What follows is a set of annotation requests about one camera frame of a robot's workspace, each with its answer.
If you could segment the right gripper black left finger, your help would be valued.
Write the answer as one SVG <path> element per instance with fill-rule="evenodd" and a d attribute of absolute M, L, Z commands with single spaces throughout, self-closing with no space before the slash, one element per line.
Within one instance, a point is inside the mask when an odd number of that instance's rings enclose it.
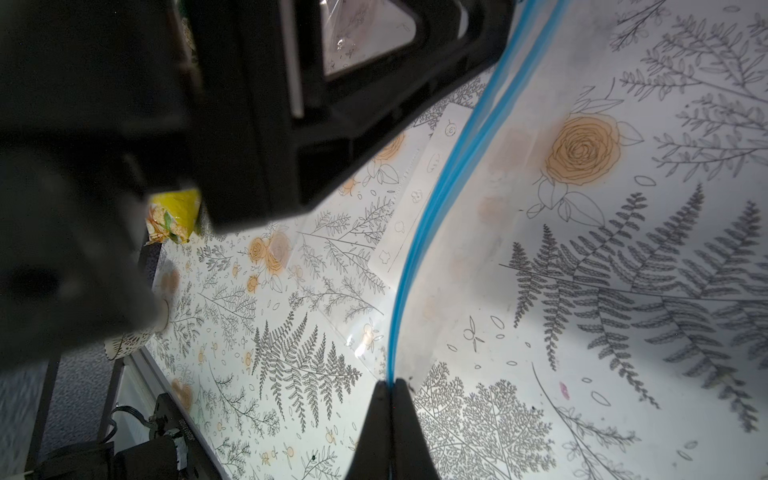
<path fill-rule="evenodd" d="M 386 381 L 373 389 L 347 480 L 387 480 L 392 451 L 391 395 Z"/>

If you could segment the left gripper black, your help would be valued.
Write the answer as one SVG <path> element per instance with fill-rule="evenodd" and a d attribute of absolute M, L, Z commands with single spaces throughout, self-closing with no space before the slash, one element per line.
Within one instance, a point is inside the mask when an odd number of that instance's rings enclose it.
<path fill-rule="evenodd" d="M 1 366 L 143 329 L 147 198 L 184 184 L 171 1 L 1 5 Z"/>

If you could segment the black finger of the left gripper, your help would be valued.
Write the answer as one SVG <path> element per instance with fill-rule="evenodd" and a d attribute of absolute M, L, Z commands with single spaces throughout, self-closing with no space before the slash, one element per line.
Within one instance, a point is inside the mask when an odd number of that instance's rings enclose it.
<path fill-rule="evenodd" d="M 202 88 L 194 180 L 219 231 L 311 211 L 438 100 L 495 63 L 510 1 L 403 1 L 413 39 L 324 71 L 315 1 L 191 1 Z"/>

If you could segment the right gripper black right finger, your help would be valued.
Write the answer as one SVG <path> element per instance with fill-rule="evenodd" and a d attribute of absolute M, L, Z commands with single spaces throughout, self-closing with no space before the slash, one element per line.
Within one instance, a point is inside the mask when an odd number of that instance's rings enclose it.
<path fill-rule="evenodd" d="M 391 478 L 438 480 L 407 382 L 397 379 L 391 388 Z"/>

